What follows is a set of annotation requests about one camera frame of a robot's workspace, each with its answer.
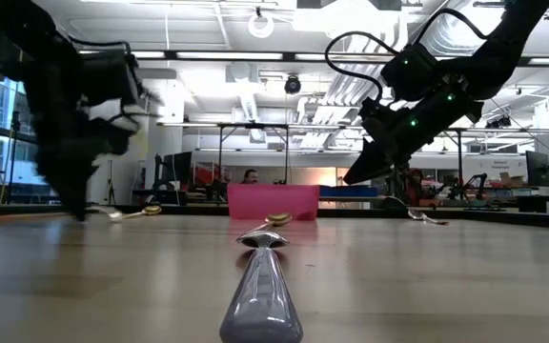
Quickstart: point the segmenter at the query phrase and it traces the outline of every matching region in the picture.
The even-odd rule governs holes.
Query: computer screen
[[[529,175],[529,186],[549,187],[548,155],[539,152],[526,152],[526,169]]]
[[[190,171],[192,169],[191,152],[166,155],[162,158],[162,163],[164,164],[162,179],[167,181],[179,181],[182,185],[187,185],[190,182]]]

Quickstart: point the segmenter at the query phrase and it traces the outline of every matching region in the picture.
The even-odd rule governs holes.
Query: pink box
[[[264,219],[290,213],[295,220],[315,220],[319,186],[228,185],[232,219]]]

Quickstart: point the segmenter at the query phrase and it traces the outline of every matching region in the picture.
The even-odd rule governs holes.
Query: person
[[[257,171],[255,171],[255,170],[246,170],[245,171],[245,177],[243,178],[243,182],[241,182],[241,184],[254,185],[258,182],[259,182],[259,177],[257,175]]]

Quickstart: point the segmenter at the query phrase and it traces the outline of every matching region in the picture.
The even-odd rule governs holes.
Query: metal spoon
[[[285,225],[285,220],[275,220],[273,225]],[[300,342],[304,331],[273,250],[290,242],[277,232],[266,230],[247,232],[236,242],[257,249],[219,329],[222,342]]]
[[[124,214],[123,212],[120,212],[118,210],[110,211],[109,208],[104,208],[101,206],[92,206],[89,208],[89,210],[98,211],[101,213],[106,214],[112,221],[118,221],[122,219],[130,219],[135,218],[142,215],[156,215],[162,212],[162,208],[159,206],[148,206],[143,211],[137,212],[137,213],[131,213],[131,214]]]
[[[148,206],[147,208],[143,209],[143,211],[141,212],[122,215],[113,220],[131,219],[131,218],[136,218],[143,215],[157,215],[157,214],[160,214],[161,212],[162,212],[162,208],[160,206]]]
[[[249,232],[267,231],[271,228],[282,227],[284,225],[287,225],[293,219],[294,218],[289,213],[269,214],[265,219],[266,224],[262,224],[257,228],[250,230]]]
[[[448,222],[432,219],[427,214],[418,210],[408,209],[408,215],[415,220],[427,221],[436,225],[448,225]]]

